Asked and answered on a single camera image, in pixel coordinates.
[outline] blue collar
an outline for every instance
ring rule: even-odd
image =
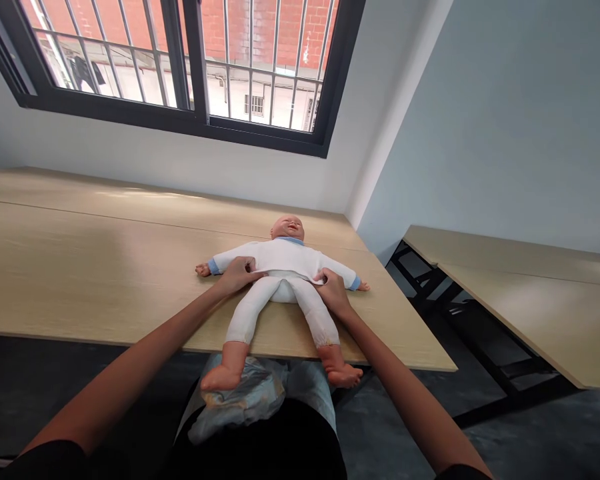
[[[304,246],[304,244],[305,244],[302,240],[295,239],[293,237],[276,237],[275,239],[288,240],[288,241],[297,243],[298,245],[302,245],[302,246]]]

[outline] white leggings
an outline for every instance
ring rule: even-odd
[[[316,347],[340,345],[338,330],[313,285],[291,272],[269,272],[256,281],[233,312],[225,341],[251,343],[258,315],[267,302],[298,303]]]

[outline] building window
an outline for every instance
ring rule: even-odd
[[[0,70],[22,107],[326,157],[363,8],[0,0]]]
[[[258,95],[251,96],[251,112],[259,117],[264,116],[265,98]],[[245,95],[245,114],[249,114],[249,94]]]

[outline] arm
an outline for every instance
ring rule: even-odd
[[[226,252],[218,253],[208,262],[196,265],[195,272],[201,277],[208,277],[211,274],[220,275],[224,273],[234,258],[255,256],[255,246],[259,243],[249,242]]]
[[[209,290],[131,346],[76,395],[22,453],[53,440],[70,440],[89,455],[140,396],[162,365],[192,336],[212,307],[227,295],[262,278],[249,273],[253,258],[231,262]]]
[[[319,252],[320,253],[320,265],[318,270],[322,270],[322,269],[329,269],[331,271],[333,271],[334,273],[340,275],[343,278],[343,281],[345,283],[345,288],[348,290],[362,290],[362,291],[368,291],[371,290],[369,284],[367,282],[363,282],[362,280],[360,280],[360,277],[358,277],[358,275],[356,275],[356,273],[351,270],[349,267],[347,267],[346,265],[343,265],[340,262],[337,262],[336,260],[329,258],[328,256],[326,256],[324,253]],[[314,280],[320,280],[322,279],[323,275],[321,273],[318,273],[318,275],[314,278]]]
[[[349,303],[342,278],[326,269],[322,275],[327,282],[315,285],[316,290],[369,360],[436,475],[452,465],[468,465],[492,478],[476,449],[438,400],[358,316]]]

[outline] baby doll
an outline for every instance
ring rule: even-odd
[[[318,350],[330,384],[351,388],[358,384],[362,370],[344,362],[338,330],[312,283],[326,267],[342,276],[349,290],[368,291],[370,287],[353,270],[330,259],[321,252],[306,247],[305,232],[298,217],[286,215],[271,228],[271,240],[250,242],[215,255],[208,263],[195,268],[198,275],[219,275],[236,257],[254,257],[256,271],[266,271],[267,277],[254,282],[233,313],[222,347],[222,364],[202,379],[202,390],[233,390],[240,382],[249,343],[253,337],[258,314],[266,303],[298,303],[305,314],[313,342]]]

